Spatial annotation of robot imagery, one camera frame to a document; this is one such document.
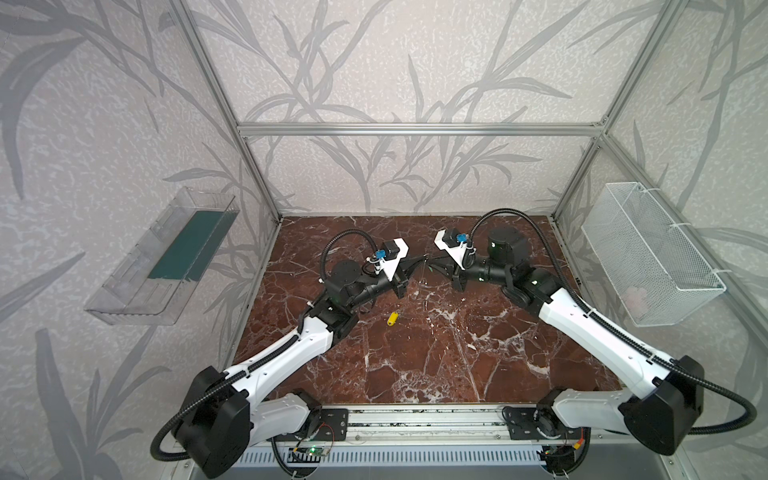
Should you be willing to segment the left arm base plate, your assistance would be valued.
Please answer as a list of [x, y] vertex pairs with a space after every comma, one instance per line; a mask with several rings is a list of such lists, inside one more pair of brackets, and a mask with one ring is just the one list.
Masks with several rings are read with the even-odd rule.
[[293, 436], [296, 439], [315, 441], [344, 441], [349, 426], [349, 415], [349, 410], [344, 408], [312, 410]]

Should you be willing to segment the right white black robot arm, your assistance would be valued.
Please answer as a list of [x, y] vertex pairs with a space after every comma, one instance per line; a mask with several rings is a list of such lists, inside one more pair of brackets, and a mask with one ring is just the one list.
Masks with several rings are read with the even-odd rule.
[[492, 231], [487, 253], [476, 254], [468, 235], [457, 229], [437, 232], [440, 255], [431, 260], [457, 291], [471, 281], [497, 285], [515, 306], [574, 340], [613, 372], [621, 382], [615, 391], [578, 391], [557, 387], [537, 405], [545, 427], [602, 429], [632, 436], [662, 455], [673, 454], [703, 411], [703, 389], [687, 379], [702, 366], [690, 357], [683, 371], [662, 366], [670, 355], [634, 337], [590, 306], [551, 271], [529, 262], [530, 247], [514, 227]]

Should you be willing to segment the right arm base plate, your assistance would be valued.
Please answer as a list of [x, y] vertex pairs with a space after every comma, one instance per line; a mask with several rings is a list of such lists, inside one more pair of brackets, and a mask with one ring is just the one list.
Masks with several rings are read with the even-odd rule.
[[582, 438], [579, 428], [567, 427], [550, 409], [507, 405], [502, 408], [501, 417], [511, 440], [570, 444]]

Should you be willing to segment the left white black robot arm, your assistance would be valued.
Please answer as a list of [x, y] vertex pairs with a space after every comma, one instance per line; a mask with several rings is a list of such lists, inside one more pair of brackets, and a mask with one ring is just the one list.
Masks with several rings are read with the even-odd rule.
[[425, 256], [385, 261], [367, 272], [353, 260], [337, 263], [297, 326], [256, 355], [223, 371], [209, 366], [192, 380], [179, 412], [153, 439], [156, 460], [192, 460], [209, 479], [229, 470], [245, 450], [264, 440], [308, 434], [319, 425], [320, 404], [302, 391], [269, 399], [288, 377], [346, 338], [359, 308], [389, 292], [404, 297]]

